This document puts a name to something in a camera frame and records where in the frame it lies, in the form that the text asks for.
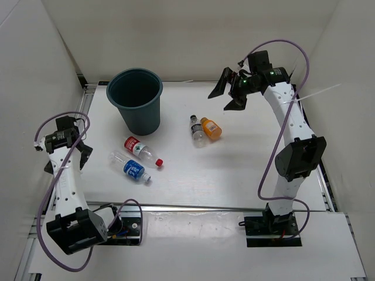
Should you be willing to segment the small orange juice bottle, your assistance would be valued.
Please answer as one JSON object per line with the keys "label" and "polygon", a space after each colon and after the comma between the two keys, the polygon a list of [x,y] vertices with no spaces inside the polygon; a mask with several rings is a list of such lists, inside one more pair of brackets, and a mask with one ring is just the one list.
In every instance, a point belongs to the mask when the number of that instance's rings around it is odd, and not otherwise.
{"label": "small orange juice bottle", "polygon": [[203,131],[212,141],[216,141],[221,137],[222,129],[214,121],[203,117],[200,122]]}

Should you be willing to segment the small black cap bottle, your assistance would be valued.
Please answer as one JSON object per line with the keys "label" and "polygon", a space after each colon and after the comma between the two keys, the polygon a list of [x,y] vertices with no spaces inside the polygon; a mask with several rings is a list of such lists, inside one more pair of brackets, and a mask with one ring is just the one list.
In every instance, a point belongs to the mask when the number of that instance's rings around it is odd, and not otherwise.
{"label": "small black cap bottle", "polygon": [[190,116],[190,132],[193,139],[193,144],[197,148],[202,148],[207,144],[207,136],[203,130],[202,123],[198,120],[196,115]]}

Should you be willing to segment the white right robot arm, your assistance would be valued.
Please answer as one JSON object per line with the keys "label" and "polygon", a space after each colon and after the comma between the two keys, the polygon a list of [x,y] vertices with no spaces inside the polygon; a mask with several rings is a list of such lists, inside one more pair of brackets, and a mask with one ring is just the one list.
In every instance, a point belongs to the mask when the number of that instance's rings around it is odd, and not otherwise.
{"label": "white right robot arm", "polygon": [[223,95],[228,84],[232,100],[225,106],[226,111],[244,110],[247,96],[260,92],[280,125],[285,147],[274,149],[270,159],[278,172],[274,193],[266,200],[262,216],[246,225],[253,235],[285,235],[292,223],[295,197],[304,180],[317,168],[326,148],[325,138],[316,136],[294,103],[295,91],[284,68],[258,67],[251,73],[226,67],[209,98]]}

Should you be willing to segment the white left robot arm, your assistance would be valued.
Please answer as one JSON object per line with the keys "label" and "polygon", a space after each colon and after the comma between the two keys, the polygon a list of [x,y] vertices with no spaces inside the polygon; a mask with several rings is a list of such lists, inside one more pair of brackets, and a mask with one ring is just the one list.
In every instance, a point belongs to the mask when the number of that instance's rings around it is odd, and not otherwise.
{"label": "white left robot arm", "polygon": [[117,234],[122,230],[123,220],[115,214],[106,217],[91,211],[79,189],[81,183],[81,157],[87,148],[76,147],[63,163],[79,131],[76,126],[58,129],[46,135],[40,144],[49,154],[50,166],[54,176],[61,172],[54,186],[56,207],[54,220],[46,223],[46,231],[52,240],[67,255],[82,249],[101,244],[109,234]]}

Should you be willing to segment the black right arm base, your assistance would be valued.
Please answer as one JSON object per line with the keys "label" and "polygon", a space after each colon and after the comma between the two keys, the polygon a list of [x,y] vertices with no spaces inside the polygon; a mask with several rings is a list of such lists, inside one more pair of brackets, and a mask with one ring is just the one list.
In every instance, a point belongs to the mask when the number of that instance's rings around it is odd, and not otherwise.
{"label": "black right arm base", "polygon": [[249,213],[238,226],[245,229],[248,248],[302,246],[294,213],[282,216],[281,219],[265,211],[261,215]]}

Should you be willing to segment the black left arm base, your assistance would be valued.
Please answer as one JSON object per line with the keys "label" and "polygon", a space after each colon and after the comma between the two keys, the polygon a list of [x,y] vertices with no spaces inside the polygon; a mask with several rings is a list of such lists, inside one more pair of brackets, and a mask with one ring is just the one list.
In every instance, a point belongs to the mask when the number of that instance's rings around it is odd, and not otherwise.
{"label": "black left arm base", "polygon": [[104,204],[93,210],[101,218],[99,234],[104,238],[96,245],[140,246],[143,239],[143,211],[134,200],[134,209],[125,204],[119,207],[113,203]]}

